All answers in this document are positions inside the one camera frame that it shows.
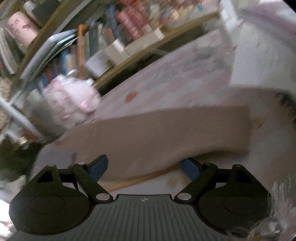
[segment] gray ribbed plate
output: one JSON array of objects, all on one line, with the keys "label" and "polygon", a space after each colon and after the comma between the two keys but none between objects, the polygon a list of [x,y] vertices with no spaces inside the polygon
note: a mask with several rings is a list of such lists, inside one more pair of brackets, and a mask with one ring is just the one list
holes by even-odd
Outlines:
[{"label": "gray ribbed plate", "polygon": [[89,218],[67,232],[36,236],[17,232],[9,241],[200,240],[224,241],[227,236],[209,228],[190,205],[177,204],[170,195],[119,195],[97,205]]}]

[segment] strawberry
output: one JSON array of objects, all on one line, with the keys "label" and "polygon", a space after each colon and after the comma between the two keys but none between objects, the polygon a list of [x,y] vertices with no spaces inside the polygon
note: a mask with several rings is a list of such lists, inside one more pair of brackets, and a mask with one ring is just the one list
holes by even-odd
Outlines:
[{"label": "strawberry", "polygon": [[128,95],[126,96],[126,103],[132,101],[137,96],[137,94],[138,92],[136,91],[131,91],[130,93],[128,93]]}]

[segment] brown fabric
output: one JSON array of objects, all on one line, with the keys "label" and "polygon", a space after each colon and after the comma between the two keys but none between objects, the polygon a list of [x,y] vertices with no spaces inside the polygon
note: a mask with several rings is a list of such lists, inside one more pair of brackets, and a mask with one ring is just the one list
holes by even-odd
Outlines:
[{"label": "brown fabric", "polygon": [[75,150],[76,162],[89,163],[106,154],[104,178],[118,180],[210,151],[246,152],[249,139],[247,108],[195,107],[81,124],[68,131],[58,147]]}]

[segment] white logo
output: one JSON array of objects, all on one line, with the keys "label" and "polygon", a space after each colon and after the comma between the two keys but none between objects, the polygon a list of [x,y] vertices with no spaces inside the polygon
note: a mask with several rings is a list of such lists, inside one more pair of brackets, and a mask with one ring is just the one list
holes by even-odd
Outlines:
[{"label": "white logo", "polygon": [[146,201],[148,201],[148,198],[145,198],[145,197],[144,197],[144,198],[141,199],[141,201],[142,201],[142,202],[146,202]]}]

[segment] silver screw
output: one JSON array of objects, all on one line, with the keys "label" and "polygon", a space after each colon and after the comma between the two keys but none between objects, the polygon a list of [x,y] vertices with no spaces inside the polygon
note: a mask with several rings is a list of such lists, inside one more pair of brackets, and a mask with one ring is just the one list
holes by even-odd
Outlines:
[{"label": "silver screw", "polygon": [[110,198],[110,195],[108,193],[100,193],[96,195],[96,199],[100,201],[107,201]]},{"label": "silver screw", "polygon": [[189,193],[183,192],[183,193],[179,193],[177,195],[177,198],[179,198],[180,200],[189,200],[190,198],[192,198],[192,196]]}]

